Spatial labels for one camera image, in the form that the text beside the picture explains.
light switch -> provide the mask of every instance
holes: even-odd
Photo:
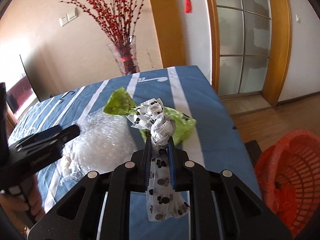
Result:
[[[77,8],[74,8],[72,11],[68,12],[67,16],[68,16],[68,20],[69,21],[72,21],[73,19],[76,19],[78,17]]]

wall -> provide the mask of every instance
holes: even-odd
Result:
[[[32,67],[48,96],[120,76],[106,46],[110,41],[99,25],[78,10],[77,19],[60,27],[59,18],[74,6],[58,1],[11,2],[0,20],[1,79],[18,64],[19,54],[26,67]],[[136,36],[140,70],[162,68],[149,0],[142,10]]]
[[[308,0],[290,0],[290,7],[291,56],[279,101],[320,91],[320,20]]]
[[[184,13],[185,0],[177,0],[182,20],[187,65],[197,65],[211,82],[212,47],[206,0],[191,0],[192,13]]]

bed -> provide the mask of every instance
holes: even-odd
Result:
[[[124,87],[136,103],[161,98],[172,107],[197,120],[190,138],[177,146],[187,151],[207,170],[233,171],[256,195],[260,196],[253,168],[240,135],[228,112],[197,66],[179,66],[135,73],[91,84],[50,98],[32,106],[21,119],[9,144],[54,125],[68,127],[101,109],[111,93]],[[129,128],[138,149],[144,143],[137,129]],[[49,211],[74,185],[61,180],[60,160],[39,171],[39,189],[45,211]],[[145,194],[132,193],[130,239],[188,239],[188,216],[149,222]]]

frosted glass door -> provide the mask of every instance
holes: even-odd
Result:
[[[246,55],[269,56],[271,21],[265,17],[244,12]]]
[[[220,54],[243,55],[243,11],[218,8],[218,17],[220,30]]]
[[[239,91],[243,57],[220,57],[218,95],[231,95]]]
[[[267,57],[244,57],[240,93],[262,90],[268,60]]]

wooden door frame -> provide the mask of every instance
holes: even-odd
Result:
[[[212,87],[218,92],[220,68],[219,19],[216,0],[207,0],[212,39]],[[270,0],[271,47],[262,96],[271,105],[278,103],[287,75],[291,53],[291,9],[289,0]]]
[[[177,0],[150,0],[163,68],[185,66],[185,46]]]
[[[292,42],[291,8],[289,0],[270,0],[271,47],[268,70],[262,96],[276,106],[287,76]]]
[[[18,123],[18,120],[14,117],[14,114],[7,103],[7,120],[6,120],[7,138],[9,138],[13,129],[17,126],[17,123]]]

